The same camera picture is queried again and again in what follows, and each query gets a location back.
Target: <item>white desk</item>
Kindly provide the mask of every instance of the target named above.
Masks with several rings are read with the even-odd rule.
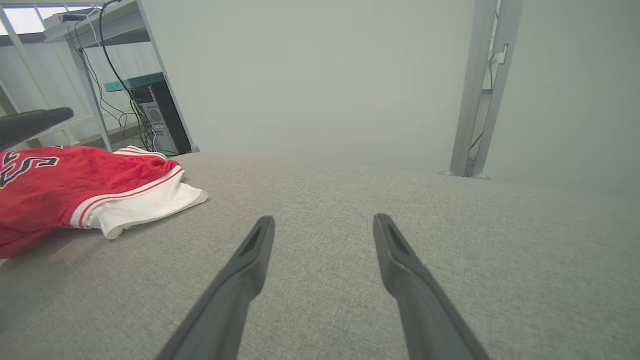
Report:
[[[100,133],[102,135],[102,139],[104,140],[106,149],[108,151],[112,151],[111,143],[108,137],[108,130],[104,122],[102,112],[100,110],[100,102],[95,94],[89,70],[84,64],[84,52],[82,52],[82,49],[84,48],[100,46],[96,42],[96,36],[93,34],[93,31],[91,29],[91,26],[93,26],[94,30],[98,34],[97,37],[100,40],[98,17],[99,14],[95,13],[88,20],[66,21],[45,30],[44,35],[45,42],[47,43],[67,42],[69,51],[71,51],[74,59],[76,69],[80,74],[80,80],[83,84],[83,88],[87,94],[91,94],[91,96],[88,96],[88,98],[93,99],[93,102],[90,101],[90,106],[93,114],[98,119],[100,119]],[[141,8],[138,5],[137,0],[123,0],[119,3],[113,3],[109,5],[102,14],[102,34],[104,37],[105,45],[130,44],[135,42],[150,41],[154,47],[154,51],[156,52],[158,62],[160,63],[160,68],[162,69],[166,78],[164,65],[162,64],[160,55],[158,54],[157,47],[153,41],[153,37],[151,36],[150,32],[147,31],[146,20]],[[175,100],[175,95],[173,94],[173,89],[171,88],[171,84],[168,80],[167,85],[169,86],[169,91],[175,102],[175,106],[178,110],[178,114],[180,115],[182,125],[184,126],[184,129],[187,133],[187,137],[191,142],[189,131],[184,125],[182,113],[180,112],[180,108],[177,104],[177,101]]]

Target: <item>gray tablecloth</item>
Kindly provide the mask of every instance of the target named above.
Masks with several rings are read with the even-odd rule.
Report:
[[[640,357],[640,204],[371,167],[176,157],[209,200],[0,266],[0,358],[154,357],[261,215],[239,357],[406,357],[372,216],[392,216],[493,357]]]

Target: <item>green object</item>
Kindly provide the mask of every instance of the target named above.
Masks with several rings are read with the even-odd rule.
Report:
[[[151,84],[161,83],[162,81],[164,81],[164,75],[162,72],[157,72],[155,74],[149,74],[144,76],[138,76],[137,78],[122,80],[122,82],[128,89],[139,88],[141,86],[149,86]],[[104,88],[107,90],[107,92],[123,90],[122,84],[120,84],[119,81],[104,83]]]

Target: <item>red and white clothing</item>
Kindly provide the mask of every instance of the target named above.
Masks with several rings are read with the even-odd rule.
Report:
[[[123,229],[207,199],[180,182],[184,170],[159,152],[126,147],[41,147],[0,152],[0,258],[35,246],[51,229]]]

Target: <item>red fabric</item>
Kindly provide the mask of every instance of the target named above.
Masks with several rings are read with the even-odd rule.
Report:
[[[35,246],[51,229],[71,227],[82,201],[134,190],[176,165],[85,146],[0,152],[0,258]]]

